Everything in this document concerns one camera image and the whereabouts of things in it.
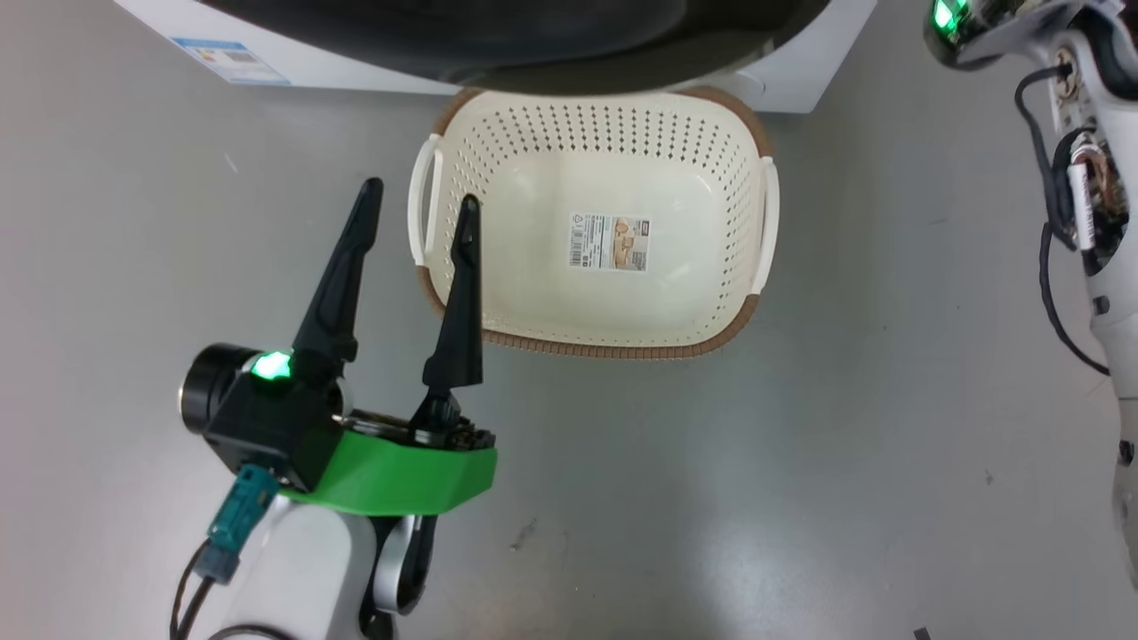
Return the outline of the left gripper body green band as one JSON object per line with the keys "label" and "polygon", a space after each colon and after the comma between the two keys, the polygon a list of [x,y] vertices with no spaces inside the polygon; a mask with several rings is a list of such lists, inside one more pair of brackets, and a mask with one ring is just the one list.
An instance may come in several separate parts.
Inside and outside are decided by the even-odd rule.
{"label": "left gripper body green band", "polygon": [[411,429],[403,419],[373,411],[333,418],[344,435],[316,489],[282,489],[282,497],[362,517],[427,517],[455,509],[494,483],[495,434],[465,417],[447,433]]}

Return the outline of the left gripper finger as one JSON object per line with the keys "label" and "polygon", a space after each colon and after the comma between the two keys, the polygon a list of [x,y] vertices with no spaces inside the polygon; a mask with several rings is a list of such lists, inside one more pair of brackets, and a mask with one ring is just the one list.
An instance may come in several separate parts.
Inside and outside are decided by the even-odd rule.
{"label": "left gripper finger", "polygon": [[292,340],[292,374],[302,380],[330,381],[357,360],[358,292],[366,253],[373,248],[381,221],[381,178],[366,178],[347,223],[331,252],[324,274],[310,300],[308,312]]}
{"label": "left gripper finger", "polygon": [[452,286],[435,352],[424,363],[427,394],[412,427],[459,427],[462,416],[453,389],[483,381],[481,203],[475,195],[461,202],[450,256]]}

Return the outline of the right gripper body grey band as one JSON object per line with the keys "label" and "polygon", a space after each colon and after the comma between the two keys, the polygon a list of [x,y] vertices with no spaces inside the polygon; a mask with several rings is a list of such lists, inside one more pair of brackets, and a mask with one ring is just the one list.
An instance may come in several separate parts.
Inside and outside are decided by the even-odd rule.
{"label": "right gripper body grey band", "polygon": [[924,44],[945,68],[987,68],[1066,28],[1086,9],[1112,16],[1110,1],[932,1]]}

